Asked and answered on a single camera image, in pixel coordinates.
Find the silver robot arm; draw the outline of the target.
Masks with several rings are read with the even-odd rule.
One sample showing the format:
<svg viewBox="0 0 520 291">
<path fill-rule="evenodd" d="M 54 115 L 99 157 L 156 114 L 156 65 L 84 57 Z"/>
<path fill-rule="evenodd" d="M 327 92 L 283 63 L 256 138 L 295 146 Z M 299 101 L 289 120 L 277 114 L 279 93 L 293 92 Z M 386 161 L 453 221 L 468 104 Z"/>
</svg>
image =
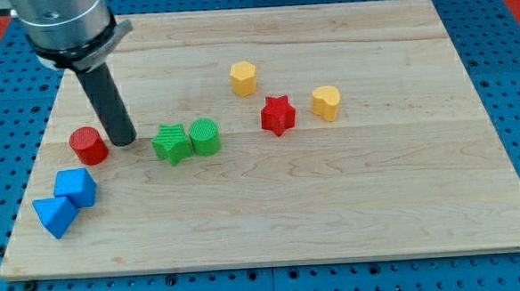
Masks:
<svg viewBox="0 0 520 291">
<path fill-rule="evenodd" d="M 9 0 L 37 58 L 49 69 L 87 73 L 133 30 L 105 0 Z"/>
</svg>

